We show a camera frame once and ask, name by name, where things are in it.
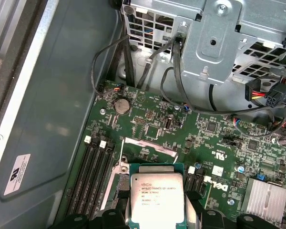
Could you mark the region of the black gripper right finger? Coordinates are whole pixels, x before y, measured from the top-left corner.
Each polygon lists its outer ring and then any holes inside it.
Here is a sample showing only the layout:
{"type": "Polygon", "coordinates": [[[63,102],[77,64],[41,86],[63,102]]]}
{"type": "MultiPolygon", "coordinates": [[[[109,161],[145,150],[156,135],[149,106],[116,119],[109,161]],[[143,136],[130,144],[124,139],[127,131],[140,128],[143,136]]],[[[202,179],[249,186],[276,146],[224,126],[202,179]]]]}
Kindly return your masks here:
{"type": "Polygon", "coordinates": [[[221,211],[202,207],[201,196],[195,191],[186,191],[185,216],[188,229],[263,229],[265,221],[259,217],[242,214],[236,221],[228,219],[221,211]]]}

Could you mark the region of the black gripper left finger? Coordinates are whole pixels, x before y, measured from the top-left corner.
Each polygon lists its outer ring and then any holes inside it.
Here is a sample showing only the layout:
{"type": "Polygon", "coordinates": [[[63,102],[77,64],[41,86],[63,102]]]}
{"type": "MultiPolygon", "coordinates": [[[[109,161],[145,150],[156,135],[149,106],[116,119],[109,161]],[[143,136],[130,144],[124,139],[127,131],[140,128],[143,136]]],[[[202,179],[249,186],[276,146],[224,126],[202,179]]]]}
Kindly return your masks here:
{"type": "Polygon", "coordinates": [[[90,220],[83,214],[72,214],[61,222],[51,226],[52,229],[129,229],[125,222],[126,205],[130,191],[121,190],[118,193],[118,203],[115,209],[109,209],[101,216],[90,220]]]}

